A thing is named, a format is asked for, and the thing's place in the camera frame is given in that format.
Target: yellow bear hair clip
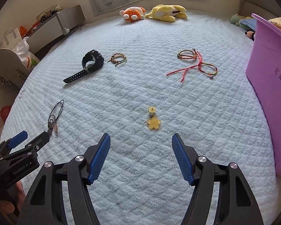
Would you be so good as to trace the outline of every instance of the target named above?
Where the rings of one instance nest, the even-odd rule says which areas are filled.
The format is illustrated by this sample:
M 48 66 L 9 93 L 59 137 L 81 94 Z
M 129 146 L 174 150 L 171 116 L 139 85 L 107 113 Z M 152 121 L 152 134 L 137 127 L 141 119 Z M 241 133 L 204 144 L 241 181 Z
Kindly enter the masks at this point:
M 150 114 L 150 119 L 147 120 L 147 123 L 149 124 L 149 129 L 158 129 L 159 124 L 161 121 L 156 117 L 156 109 L 155 107 L 151 106 L 149 107 L 149 114 Z

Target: purple plastic bin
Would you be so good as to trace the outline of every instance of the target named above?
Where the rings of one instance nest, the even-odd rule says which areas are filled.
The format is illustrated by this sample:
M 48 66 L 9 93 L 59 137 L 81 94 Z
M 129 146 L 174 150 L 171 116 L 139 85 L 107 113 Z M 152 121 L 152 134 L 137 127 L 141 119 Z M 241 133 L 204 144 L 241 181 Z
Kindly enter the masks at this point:
M 281 175 L 281 30 L 256 14 L 257 29 L 246 69 L 264 110 L 274 148 L 276 174 Z

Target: orange plush toy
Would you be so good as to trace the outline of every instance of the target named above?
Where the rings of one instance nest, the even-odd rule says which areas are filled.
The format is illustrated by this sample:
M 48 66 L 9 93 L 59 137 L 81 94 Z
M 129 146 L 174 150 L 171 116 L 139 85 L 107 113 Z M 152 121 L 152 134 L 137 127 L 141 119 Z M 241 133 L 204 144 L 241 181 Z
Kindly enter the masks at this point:
M 120 11 L 120 15 L 127 23 L 132 23 L 137 20 L 144 19 L 145 9 L 142 7 L 129 7 L 125 11 Z

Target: red string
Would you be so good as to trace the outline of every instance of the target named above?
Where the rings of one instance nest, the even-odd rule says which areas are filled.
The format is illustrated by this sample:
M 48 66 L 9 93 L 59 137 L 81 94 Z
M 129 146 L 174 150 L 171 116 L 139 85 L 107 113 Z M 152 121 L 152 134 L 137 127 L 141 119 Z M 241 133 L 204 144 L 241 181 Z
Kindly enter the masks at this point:
M 185 78 L 185 75 L 186 75 L 186 72 L 187 72 L 189 69 L 195 68 L 195 67 L 198 67 L 198 69 L 199 69 L 202 73 L 205 73 L 205 74 L 207 74 L 207 75 L 215 75 L 215 74 L 217 73 L 217 68 L 216 68 L 214 65 L 204 63 L 204 62 L 202 61 L 202 56 L 201 56 L 201 54 L 200 54 L 199 52 L 197 52 L 195 49 L 193 49 L 193 50 L 194 50 L 194 52 L 195 52 L 195 55 L 199 58 L 199 63 L 198 63 L 197 65 L 195 65 L 195 66 L 191 66 L 191 67 L 182 68 L 182 69 L 179 69 L 179 70 L 172 71 L 172 72 L 168 73 L 167 76 L 170 75 L 170 74 L 177 73 L 177 72 L 180 72 L 180 71 L 183 71 L 183 70 L 184 70 L 184 72 L 183 72 L 183 74 L 182 74 L 182 79 L 181 79 L 181 81 L 180 81 L 180 82 L 183 82 L 183 80 L 184 80 L 184 78 Z M 215 73 L 207 73 L 207 72 L 203 71 L 203 70 L 201 69 L 201 65 L 202 65 L 202 64 L 205 64 L 205 65 L 209 65 L 209 66 L 214 67 L 214 68 L 215 68 Z

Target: blue rubber pad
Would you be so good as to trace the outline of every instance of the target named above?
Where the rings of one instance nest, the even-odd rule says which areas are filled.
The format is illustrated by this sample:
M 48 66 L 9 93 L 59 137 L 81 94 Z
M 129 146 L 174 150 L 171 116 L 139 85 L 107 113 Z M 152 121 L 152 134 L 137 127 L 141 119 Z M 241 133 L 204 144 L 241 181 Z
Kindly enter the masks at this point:
M 108 134 L 105 136 L 90 164 L 90 174 L 87 178 L 90 184 L 93 184 L 93 182 L 98 179 L 109 149 L 110 135 Z
M 173 135 L 172 137 L 172 148 L 175 153 L 184 180 L 188 181 L 189 185 L 193 185 L 194 177 L 192 175 L 191 162 L 189 161 L 188 156 L 186 155 L 182 147 L 182 143 L 179 141 L 176 135 Z
M 22 131 L 21 133 L 17 134 L 15 137 L 13 137 L 9 144 L 8 148 L 13 149 L 16 148 L 19 144 L 21 144 L 24 140 L 28 138 L 28 134 L 26 131 Z

